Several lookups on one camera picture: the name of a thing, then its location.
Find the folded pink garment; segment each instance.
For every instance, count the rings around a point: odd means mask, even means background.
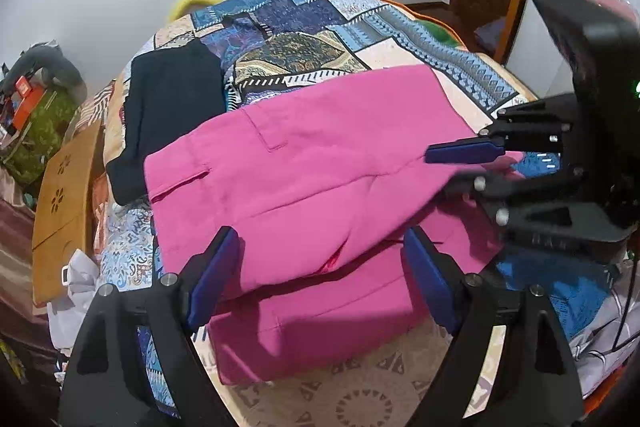
[[[431,68],[409,66],[348,75],[226,113],[148,156],[165,270],[178,273],[220,226],[233,226],[244,241],[239,274],[225,289],[234,301],[211,323],[221,377],[267,380],[338,361],[424,316],[410,298],[397,245],[350,272],[348,265],[397,233],[460,168],[425,164],[426,147],[470,136]],[[478,247],[472,263],[463,230],[455,216],[426,229],[458,244],[447,253],[461,266],[481,268],[495,250]],[[316,285],[313,276],[343,267],[348,274]],[[306,287],[286,286],[300,278],[310,278]],[[238,299],[270,285],[285,286]],[[353,317],[370,327],[353,327]],[[348,328],[338,327],[345,321]],[[290,326],[300,349],[285,338]]]

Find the orange fabric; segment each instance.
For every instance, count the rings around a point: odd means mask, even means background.
[[[428,15],[422,15],[421,13],[414,12],[413,10],[407,8],[401,2],[396,2],[396,1],[392,1],[392,0],[381,0],[381,1],[388,2],[389,4],[393,4],[394,6],[398,6],[398,7],[402,8],[403,10],[406,10],[407,12],[409,12],[414,17],[416,17],[418,19],[422,19],[423,21],[431,21],[431,22],[435,22],[436,24],[439,24],[444,29],[446,29],[449,33],[451,33],[460,42],[460,44],[465,44],[465,41],[462,40],[460,35],[458,35],[456,33],[456,31],[451,26],[445,24],[441,20],[438,20],[435,17],[429,17]]]
[[[604,380],[598,388],[591,393],[588,398],[584,401],[584,411],[588,414],[597,409],[602,401],[607,397],[609,391],[612,390],[613,386],[620,379],[622,374],[625,372],[625,366],[617,368],[613,373],[611,373],[606,380]]]

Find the silver screw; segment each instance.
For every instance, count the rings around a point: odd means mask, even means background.
[[[501,227],[506,227],[509,224],[509,209],[499,208],[495,213],[495,222]]]
[[[477,273],[468,273],[465,275],[465,282],[469,286],[477,288],[482,284],[482,277],[480,277]]]
[[[529,288],[529,291],[536,297],[542,297],[545,294],[545,289],[540,284],[534,284]]]
[[[113,284],[106,283],[98,288],[98,295],[101,297],[107,297],[111,292],[113,292]]]
[[[162,286],[173,286],[178,282],[178,276],[175,273],[165,273],[160,278],[160,283]]]
[[[484,176],[478,176],[478,178],[474,180],[474,188],[478,192],[482,192],[486,188],[486,179]]]

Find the patchwork bedspread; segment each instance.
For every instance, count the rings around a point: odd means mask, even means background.
[[[489,124],[501,107],[533,99],[489,57],[468,52],[441,26],[383,0],[226,0],[156,32],[135,56],[193,39],[200,39],[221,59],[228,110],[358,71],[420,63],[433,68],[453,108],[475,131]],[[105,163],[124,148],[122,104],[130,76],[129,63],[113,84],[80,110],[76,132],[92,121],[106,122]],[[530,155],[519,168],[527,174],[558,168],[557,157],[545,160]],[[149,286],[159,273],[161,252],[148,202],[122,207],[111,199],[99,283],[111,282],[126,291]],[[276,383],[225,387],[205,335],[204,329],[194,335],[196,348],[241,426],[338,427],[359,425],[364,415],[365,425],[400,427],[424,396],[449,342],[428,319],[360,359]],[[153,339],[145,328],[140,328],[139,337],[158,406],[175,413]],[[499,353],[500,338],[494,344]],[[486,404],[497,355],[489,356],[485,366],[470,411]]]

